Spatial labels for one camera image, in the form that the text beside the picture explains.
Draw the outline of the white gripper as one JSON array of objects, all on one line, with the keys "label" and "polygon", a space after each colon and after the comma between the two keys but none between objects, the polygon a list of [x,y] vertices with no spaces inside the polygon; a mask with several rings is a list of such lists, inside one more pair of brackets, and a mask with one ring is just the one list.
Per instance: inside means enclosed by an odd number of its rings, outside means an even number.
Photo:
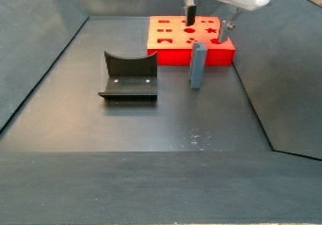
[{"label": "white gripper", "polygon": [[[228,17],[222,20],[220,43],[226,42],[228,33],[236,28],[236,20],[241,16],[244,9],[256,10],[264,7],[270,0],[217,0],[237,7],[230,11]],[[183,0],[185,25],[191,26],[195,23],[197,5],[195,0]]]}]

